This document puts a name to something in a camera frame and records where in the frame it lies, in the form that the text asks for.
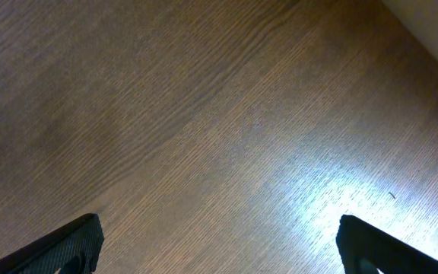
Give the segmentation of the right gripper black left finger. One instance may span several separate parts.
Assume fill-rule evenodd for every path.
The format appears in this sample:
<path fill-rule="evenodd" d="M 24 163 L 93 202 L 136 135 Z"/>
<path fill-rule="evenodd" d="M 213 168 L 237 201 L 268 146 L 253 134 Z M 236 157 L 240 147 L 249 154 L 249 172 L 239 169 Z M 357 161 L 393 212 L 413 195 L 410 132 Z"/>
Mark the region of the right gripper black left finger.
<path fill-rule="evenodd" d="M 93 273 L 103 242 L 98 215 L 87 213 L 1 258 L 0 273 Z"/>

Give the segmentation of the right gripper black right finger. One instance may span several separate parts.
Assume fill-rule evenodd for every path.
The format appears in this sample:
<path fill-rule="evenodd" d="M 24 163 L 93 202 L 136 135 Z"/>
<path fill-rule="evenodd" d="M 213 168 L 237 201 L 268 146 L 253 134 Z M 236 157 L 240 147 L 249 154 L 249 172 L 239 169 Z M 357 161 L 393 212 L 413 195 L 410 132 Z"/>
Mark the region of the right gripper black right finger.
<path fill-rule="evenodd" d="M 438 260 L 353 215 L 341 217 L 335 240 L 346 274 L 438 274 Z"/>

